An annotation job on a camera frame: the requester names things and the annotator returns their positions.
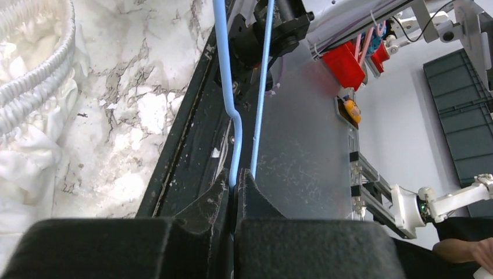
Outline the person's forearm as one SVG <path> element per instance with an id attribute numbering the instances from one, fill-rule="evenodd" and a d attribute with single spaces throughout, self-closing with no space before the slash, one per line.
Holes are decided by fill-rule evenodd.
<path id="1" fill-rule="evenodd" d="M 492 238 L 471 242 L 445 239 L 433 246 L 433 252 L 451 263 L 477 262 L 492 274 Z"/>

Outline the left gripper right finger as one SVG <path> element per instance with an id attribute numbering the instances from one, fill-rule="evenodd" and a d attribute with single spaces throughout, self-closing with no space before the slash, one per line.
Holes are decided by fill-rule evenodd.
<path id="1" fill-rule="evenodd" d="M 235 195 L 235 278 L 404 278 L 391 238 L 377 224 L 289 219 L 261 193 L 249 169 Z"/>

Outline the red plastic bracket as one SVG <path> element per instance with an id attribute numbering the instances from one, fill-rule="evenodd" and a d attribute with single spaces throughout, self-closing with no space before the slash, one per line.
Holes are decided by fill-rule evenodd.
<path id="1" fill-rule="evenodd" d="M 374 52 L 370 51 L 371 47 L 371 43 L 361 41 L 357 44 L 349 41 L 325 53 L 322 60 L 343 88 L 357 91 L 366 77 L 363 71 L 365 58 L 373 62 L 378 74 L 384 72 L 383 63 L 390 59 L 383 44 L 378 45 Z"/>

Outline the dark grey crate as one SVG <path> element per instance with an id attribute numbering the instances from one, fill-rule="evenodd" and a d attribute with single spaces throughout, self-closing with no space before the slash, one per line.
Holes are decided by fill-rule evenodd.
<path id="1" fill-rule="evenodd" d="M 423 66 L 456 176 L 462 188 L 492 173 L 492 96 L 464 49 Z"/>

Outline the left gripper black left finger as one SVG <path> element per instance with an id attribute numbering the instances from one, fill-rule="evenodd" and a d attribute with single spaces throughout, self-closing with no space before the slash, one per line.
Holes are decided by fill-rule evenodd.
<path id="1" fill-rule="evenodd" d="M 227 171 L 173 217 L 49 219 L 21 238 L 3 278 L 224 278 Z"/>

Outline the white shorts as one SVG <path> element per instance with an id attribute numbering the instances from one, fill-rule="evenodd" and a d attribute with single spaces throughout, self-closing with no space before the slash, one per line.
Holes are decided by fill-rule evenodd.
<path id="1" fill-rule="evenodd" d="M 72 1 L 1 2 L 1 265 L 52 214 L 58 139 L 87 77 Z"/>

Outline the blue wire hanger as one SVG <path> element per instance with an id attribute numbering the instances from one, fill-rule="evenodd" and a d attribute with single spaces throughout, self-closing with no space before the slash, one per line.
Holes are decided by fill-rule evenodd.
<path id="1" fill-rule="evenodd" d="M 267 3 L 266 13 L 266 29 L 263 42 L 261 74 L 260 74 L 260 97 L 265 94 L 265 84 L 267 76 L 267 65 L 269 62 L 270 40 L 274 18 L 275 1 L 271 0 Z M 213 14 L 215 17 L 215 32 L 217 51 L 219 56 L 219 68 L 222 82 L 222 92 L 224 106 L 227 115 L 233 121 L 235 142 L 233 146 L 233 155 L 231 158 L 231 166 L 229 169 L 228 186 L 230 190 L 234 190 L 237 184 L 238 166 L 240 162 L 242 149 L 242 120 L 239 112 L 234 106 L 233 94 L 233 79 L 231 75 L 230 53 L 227 38 L 227 18 L 226 4 L 224 1 L 213 1 Z"/>

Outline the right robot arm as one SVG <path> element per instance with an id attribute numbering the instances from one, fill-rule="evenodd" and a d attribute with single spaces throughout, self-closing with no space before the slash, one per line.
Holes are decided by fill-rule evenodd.
<path id="1" fill-rule="evenodd" d="M 234 75 L 261 64 L 267 1 L 238 1 L 228 35 Z M 279 58 L 304 42 L 314 55 L 355 38 L 411 6 L 411 1 L 275 1 L 269 55 Z"/>

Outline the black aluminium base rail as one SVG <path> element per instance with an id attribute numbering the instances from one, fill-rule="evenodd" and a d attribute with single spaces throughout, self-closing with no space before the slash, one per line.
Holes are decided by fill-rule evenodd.
<path id="1" fill-rule="evenodd" d="M 137 217 L 184 217 L 228 203 L 233 123 L 224 107 L 212 33 L 160 154 Z"/>

